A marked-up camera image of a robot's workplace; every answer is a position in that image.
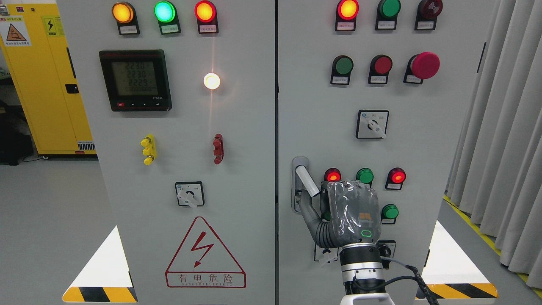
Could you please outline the grey robotic right hand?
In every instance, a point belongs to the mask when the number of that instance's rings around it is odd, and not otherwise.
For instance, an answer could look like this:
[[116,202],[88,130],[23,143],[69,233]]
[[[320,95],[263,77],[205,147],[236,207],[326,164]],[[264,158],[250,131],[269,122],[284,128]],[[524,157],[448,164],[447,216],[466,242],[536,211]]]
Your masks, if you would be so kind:
[[378,196],[359,181],[329,182],[330,221],[324,222],[312,206],[308,191],[301,191],[300,209],[310,235],[320,248],[375,243],[381,235]]

